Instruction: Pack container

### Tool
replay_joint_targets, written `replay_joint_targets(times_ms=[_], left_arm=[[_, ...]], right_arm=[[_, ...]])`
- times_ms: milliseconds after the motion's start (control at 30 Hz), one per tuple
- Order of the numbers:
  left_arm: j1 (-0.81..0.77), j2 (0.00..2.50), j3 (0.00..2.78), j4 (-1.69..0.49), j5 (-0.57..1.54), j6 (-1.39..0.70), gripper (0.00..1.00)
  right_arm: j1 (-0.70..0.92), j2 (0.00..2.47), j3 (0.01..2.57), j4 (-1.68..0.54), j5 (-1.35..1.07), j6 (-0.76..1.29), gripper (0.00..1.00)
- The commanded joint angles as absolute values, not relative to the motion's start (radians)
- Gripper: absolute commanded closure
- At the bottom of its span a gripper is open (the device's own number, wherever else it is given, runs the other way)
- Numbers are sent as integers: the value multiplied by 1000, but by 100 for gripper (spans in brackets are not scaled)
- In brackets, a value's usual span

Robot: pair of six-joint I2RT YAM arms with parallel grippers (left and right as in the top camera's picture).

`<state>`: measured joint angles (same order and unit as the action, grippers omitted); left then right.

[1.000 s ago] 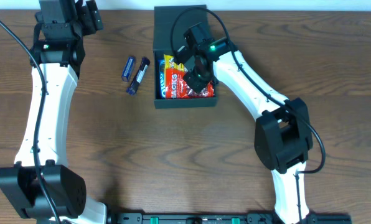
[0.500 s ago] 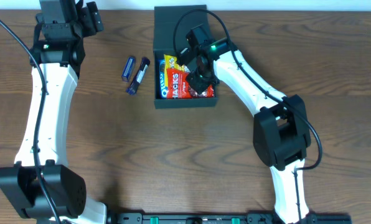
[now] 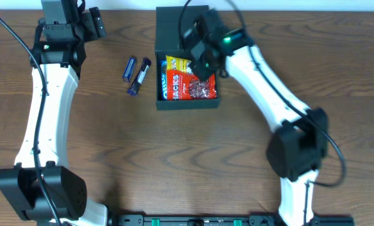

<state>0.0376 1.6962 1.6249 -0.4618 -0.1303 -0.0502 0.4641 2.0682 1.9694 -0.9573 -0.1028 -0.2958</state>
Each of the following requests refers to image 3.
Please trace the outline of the dark green box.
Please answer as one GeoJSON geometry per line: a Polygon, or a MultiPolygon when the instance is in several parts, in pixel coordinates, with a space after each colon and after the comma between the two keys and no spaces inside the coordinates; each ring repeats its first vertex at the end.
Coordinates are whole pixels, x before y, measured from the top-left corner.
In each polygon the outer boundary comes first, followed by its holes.
{"type": "Polygon", "coordinates": [[[163,95],[164,75],[162,62],[166,56],[188,59],[188,55],[179,49],[178,20],[181,6],[156,8],[156,107],[157,110],[216,109],[221,98],[201,100],[166,100],[163,95]]]}

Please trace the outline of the yellow Hacks candy bag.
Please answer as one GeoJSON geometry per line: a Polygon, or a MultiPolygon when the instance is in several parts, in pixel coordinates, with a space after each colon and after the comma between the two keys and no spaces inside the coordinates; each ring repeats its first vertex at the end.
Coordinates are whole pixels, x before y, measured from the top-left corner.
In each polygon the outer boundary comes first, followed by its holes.
{"type": "Polygon", "coordinates": [[[190,68],[191,60],[184,58],[177,58],[173,56],[166,57],[167,70],[177,70],[180,72],[192,74],[193,71],[190,68]]]}

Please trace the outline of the red Hacks candy bag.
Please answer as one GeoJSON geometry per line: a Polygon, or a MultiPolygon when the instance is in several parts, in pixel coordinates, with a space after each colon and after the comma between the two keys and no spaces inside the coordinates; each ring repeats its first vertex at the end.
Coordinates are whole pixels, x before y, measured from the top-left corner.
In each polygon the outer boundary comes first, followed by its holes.
{"type": "Polygon", "coordinates": [[[216,77],[201,81],[197,76],[177,70],[167,71],[167,100],[196,100],[217,98],[216,77]]]}

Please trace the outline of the blue Oreo cookie pack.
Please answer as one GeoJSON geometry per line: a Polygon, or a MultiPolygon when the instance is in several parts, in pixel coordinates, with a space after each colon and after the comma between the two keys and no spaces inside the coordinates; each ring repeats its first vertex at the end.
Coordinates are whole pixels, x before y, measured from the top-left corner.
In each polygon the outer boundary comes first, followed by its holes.
{"type": "Polygon", "coordinates": [[[162,88],[162,98],[163,100],[167,100],[167,61],[161,61],[161,88],[162,88]]]}

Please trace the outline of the dark blue snack bar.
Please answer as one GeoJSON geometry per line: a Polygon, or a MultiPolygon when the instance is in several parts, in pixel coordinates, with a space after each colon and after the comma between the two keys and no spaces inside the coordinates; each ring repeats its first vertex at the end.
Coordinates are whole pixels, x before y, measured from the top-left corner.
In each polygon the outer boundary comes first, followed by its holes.
{"type": "Polygon", "coordinates": [[[144,57],[142,59],[142,65],[139,69],[139,72],[137,74],[137,76],[135,77],[132,85],[130,86],[130,88],[127,90],[127,93],[131,96],[136,96],[139,92],[139,89],[142,85],[142,82],[144,81],[144,78],[147,74],[147,71],[149,70],[150,66],[151,66],[152,62],[149,58],[147,57],[144,57]]]}

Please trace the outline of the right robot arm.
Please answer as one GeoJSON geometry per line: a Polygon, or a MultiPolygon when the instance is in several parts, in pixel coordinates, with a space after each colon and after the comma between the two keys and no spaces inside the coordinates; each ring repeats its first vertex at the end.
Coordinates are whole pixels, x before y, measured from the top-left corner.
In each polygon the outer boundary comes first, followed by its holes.
{"type": "Polygon", "coordinates": [[[326,113],[312,110],[283,84],[244,29],[190,29],[180,38],[200,80],[224,69],[257,105],[272,133],[266,155],[280,178],[278,214],[285,225],[310,223],[313,188],[327,153],[326,113]]]}

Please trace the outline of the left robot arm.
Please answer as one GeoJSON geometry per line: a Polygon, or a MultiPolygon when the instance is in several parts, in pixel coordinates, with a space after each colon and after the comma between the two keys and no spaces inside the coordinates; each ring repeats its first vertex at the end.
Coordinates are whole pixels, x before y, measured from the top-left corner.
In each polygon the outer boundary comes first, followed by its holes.
{"type": "Polygon", "coordinates": [[[98,8],[83,1],[43,1],[44,17],[28,50],[33,95],[24,141],[0,191],[18,217],[39,225],[110,225],[108,208],[89,199],[68,167],[67,133],[85,44],[106,35],[98,8]]]}

